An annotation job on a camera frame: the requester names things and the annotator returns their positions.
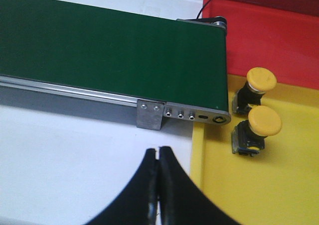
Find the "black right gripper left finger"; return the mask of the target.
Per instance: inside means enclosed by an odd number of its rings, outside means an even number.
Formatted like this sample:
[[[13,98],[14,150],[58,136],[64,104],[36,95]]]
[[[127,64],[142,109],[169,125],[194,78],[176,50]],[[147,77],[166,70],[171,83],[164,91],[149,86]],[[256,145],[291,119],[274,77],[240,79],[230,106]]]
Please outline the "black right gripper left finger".
[[[125,188],[88,225],[155,225],[158,209],[158,161],[149,148]]]

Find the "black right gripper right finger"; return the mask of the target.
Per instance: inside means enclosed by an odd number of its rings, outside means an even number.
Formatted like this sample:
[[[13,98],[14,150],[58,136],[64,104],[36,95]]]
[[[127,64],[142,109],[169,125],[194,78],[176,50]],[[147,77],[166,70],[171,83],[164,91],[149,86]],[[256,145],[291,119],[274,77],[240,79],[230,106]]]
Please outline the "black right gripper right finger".
[[[171,147],[159,149],[158,192],[163,225],[237,225],[183,170]]]

